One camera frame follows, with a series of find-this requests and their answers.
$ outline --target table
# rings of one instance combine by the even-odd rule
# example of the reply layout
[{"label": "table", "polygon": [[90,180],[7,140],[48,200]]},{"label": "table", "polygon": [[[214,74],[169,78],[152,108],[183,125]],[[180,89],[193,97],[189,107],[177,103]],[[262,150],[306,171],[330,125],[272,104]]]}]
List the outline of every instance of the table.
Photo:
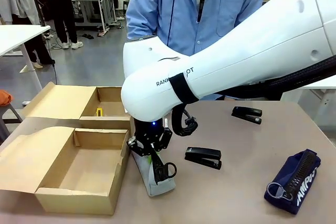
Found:
[{"label": "table", "polygon": [[[103,35],[109,30],[110,25],[116,24],[113,0],[72,0],[79,1],[83,14],[83,22],[76,22],[76,26],[103,26]],[[98,1],[101,23],[90,22],[89,17],[94,16],[92,2]]]},{"label": "table", "polygon": [[37,91],[42,90],[41,83],[30,61],[24,42],[42,34],[50,29],[50,26],[38,25],[3,25],[0,26],[0,56],[20,46],[25,58],[28,72],[34,82]]},{"label": "table", "polygon": [[[263,110],[257,125],[231,116],[234,106]],[[294,103],[268,101],[200,101],[187,106],[198,129],[174,135],[161,152],[177,165],[176,188],[150,198],[131,157],[114,216],[46,214],[33,195],[0,191],[0,223],[8,224],[160,224],[160,223],[334,223],[336,149]],[[27,118],[0,147],[20,134],[31,134],[58,120]],[[184,160],[188,146],[222,151],[222,169]],[[297,216],[278,210],[264,198],[289,155],[310,148],[322,159],[318,175]]]},{"label": "table", "polygon": [[312,91],[318,98],[321,99],[319,107],[313,117],[313,120],[319,118],[327,112],[330,101],[335,97],[336,93],[336,75],[314,82],[299,89],[291,90],[283,93],[281,101],[291,101],[298,103],[302,97],[304,90]]}]

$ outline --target person in patterned shirt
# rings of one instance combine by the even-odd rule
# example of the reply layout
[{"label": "person in patterned shirt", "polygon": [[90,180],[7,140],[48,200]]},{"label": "person in patterned shirt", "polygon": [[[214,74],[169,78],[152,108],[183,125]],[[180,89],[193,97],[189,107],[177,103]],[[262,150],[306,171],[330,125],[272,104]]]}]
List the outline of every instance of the person in patterned shirt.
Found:
[{"label": "person in patterned shirt", "polygon": [[73,15],[74,7],[71,0],[48,0],[51,12],[54,17],[55,30],[58,38],[62,42],[62,48],[68,49],[70,42],[65,31],[64,24],[67,27],[71,48],[77,49],[83,46],[83,42],[77,40],[75,17]]}]

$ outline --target cardboard box flap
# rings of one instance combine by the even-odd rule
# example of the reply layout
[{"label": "cardboard box flap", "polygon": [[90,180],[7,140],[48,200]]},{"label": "cardboard box flap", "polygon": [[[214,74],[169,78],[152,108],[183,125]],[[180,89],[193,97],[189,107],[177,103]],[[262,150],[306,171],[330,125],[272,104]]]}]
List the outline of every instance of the cardboard box flap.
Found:
[{"label": "cardboard box flap", "polygon": [[48,83],[22,110],[25,117],[79,119],[96,87]]},{"label": "cardboard box flap", "polygon": [[77,191],[77,190],[69,190],[62,188],[38,188],[36,195],[71,195],[71,196],[79,196],[79,195],[96,195],[96,196],[108,196],[108,193],[91,193],[87,191]]},{"label": "cardboard box flap", "polygon": [[0,189],[34,193],[74,131],[50,127],[17,137],[0,152]]}]

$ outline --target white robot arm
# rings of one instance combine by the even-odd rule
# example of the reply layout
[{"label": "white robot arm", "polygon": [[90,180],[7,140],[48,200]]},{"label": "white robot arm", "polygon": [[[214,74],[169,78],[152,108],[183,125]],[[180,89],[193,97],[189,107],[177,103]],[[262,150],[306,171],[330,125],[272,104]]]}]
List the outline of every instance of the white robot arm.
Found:
[{"label": "white robot arm", "polygon": [[124,46],[121,96],[136,119],[156,121],[181,104],[169,81],[183,73],[198,99],[279,78],[336,55],[336,0],[271,0],[225,37],[187,57],[158,37]]}]

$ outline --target orange object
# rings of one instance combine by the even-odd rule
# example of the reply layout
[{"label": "orange object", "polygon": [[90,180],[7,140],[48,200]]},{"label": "orange object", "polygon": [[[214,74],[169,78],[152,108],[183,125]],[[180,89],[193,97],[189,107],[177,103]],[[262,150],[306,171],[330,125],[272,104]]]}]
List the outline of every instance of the orange object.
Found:
[{"label": "orange object", "polygon": [[0,90],[0,106],[6,106],[13,101],[14,97],[5,90]]}]

